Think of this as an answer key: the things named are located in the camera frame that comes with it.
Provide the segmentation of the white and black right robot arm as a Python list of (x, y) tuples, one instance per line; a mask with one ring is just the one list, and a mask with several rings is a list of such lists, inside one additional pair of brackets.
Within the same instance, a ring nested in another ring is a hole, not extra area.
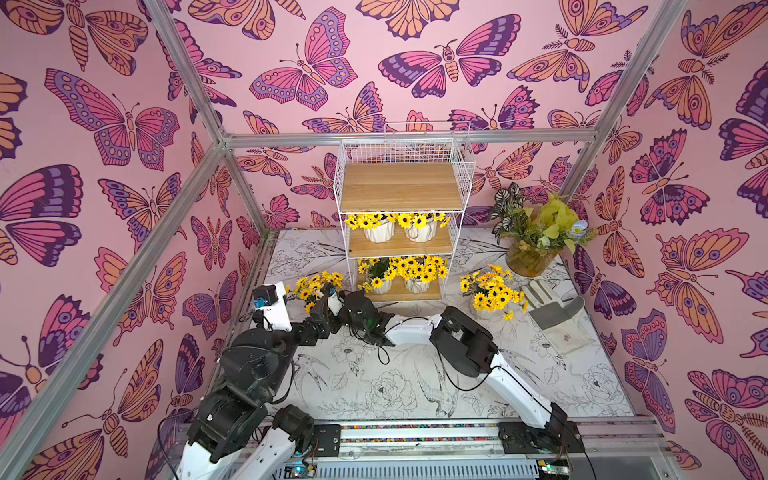
[(432, 316), (404, 317), (378, 309), (362, 291), (343, 293), (328, 285), (308, 310), (314, 336), (326, 339), (346, 327), (376, 348), (430, 345), (440, 366), (477, 378), (513, 407), (522, 426), (522, 442), (535, 452), (582, 452), (575, 423), (554, 401), (517, 372), (500, 352), (489, 330), (462, 310), (448, 306)]

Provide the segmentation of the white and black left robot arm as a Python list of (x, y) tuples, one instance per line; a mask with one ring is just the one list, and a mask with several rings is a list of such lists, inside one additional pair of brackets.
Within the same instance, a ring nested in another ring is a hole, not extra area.
[(317, 427), (300, 408), (278, 393), (295, 374), (294, 354), (328, 336), (310, 320), (289, 330), (265, 324), (239, 334), (221, 354), (222, 370), (202, 400), (187, 432), (175, 479), (313, 479), (315, 459), (339, 438), (339, 429)]

